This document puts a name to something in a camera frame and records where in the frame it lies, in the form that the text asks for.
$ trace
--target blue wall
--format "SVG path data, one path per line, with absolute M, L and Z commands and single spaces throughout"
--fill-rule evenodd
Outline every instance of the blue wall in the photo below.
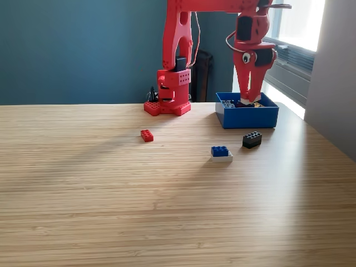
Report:
M 144 102 L 162 67 L 165 17 L 166 0 L 1 0 L 0 105 Z M 225 37 L 235 15 L 199 20 L 215 101 L 233 83 Z
M 214 57 L 209 76 L 207 102 L 215 102 L 217 92 L 231 92 L 233 89 L 234 54 L 225 40 L 236 28 L 236 17 L 237 14 L 222 12 L 200 14 L 199 19 L 203 19 L 204 22 L 201 48 Z

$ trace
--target white wall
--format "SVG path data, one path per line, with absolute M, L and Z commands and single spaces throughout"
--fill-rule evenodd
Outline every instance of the white wall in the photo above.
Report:
M 356 0 L 326 0 L 305 120 L 356 161 Z

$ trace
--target black lego brick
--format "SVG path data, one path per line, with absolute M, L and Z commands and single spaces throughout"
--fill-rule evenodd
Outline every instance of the black lego brick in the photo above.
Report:
M 248 149 L 261 145 L 261 143 L 262 143 L 262 134 L 256 131 L 249 133 L 248 135 L 245 135 L 243 139 L 243 146 L 247 147 Z
M 253 149 L 255 146 L 261 145 L 261 143 L 262 143 L 262 140 L 254 142 L 252 144 L 248 144 L 246 142 L 243 142 L 243 147 L 246 147 L 247 149 Z

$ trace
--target blue box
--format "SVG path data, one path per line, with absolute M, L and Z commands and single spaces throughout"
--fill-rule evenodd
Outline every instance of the blue box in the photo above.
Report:
M 233 128 L 274 128 L 277 125 L 279 107 L 261 93 L 258 101 L 264 107 L 226 108 L 222 100 L 240 100 L 240 93 L 216 93 L 215 111 L 224 129 Z

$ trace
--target red robotic arm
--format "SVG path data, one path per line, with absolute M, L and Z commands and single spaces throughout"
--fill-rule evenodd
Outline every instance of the red robotic arm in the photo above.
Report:
M 163 68 L 157 72 L 158 100 L 145 103 L 153 116 L 161 113 L 183 115 L 190 110 L 192 34 L 191 12 L 224 11 L 240 13 L 235 36 L 234 63 L 238 73 L 241 102 L 250 104 L 260 99 L 265 73 L 276 59 L 272 43 L 262 42 L 269 29 L 269 8 L 290 8 L 272 5 L 273 0 L 167 0 L 167 19 L 163 37 Z M 179 46 L 179 57 L 176 50 Z M 248 84 L 251 74 L 251 88 Z

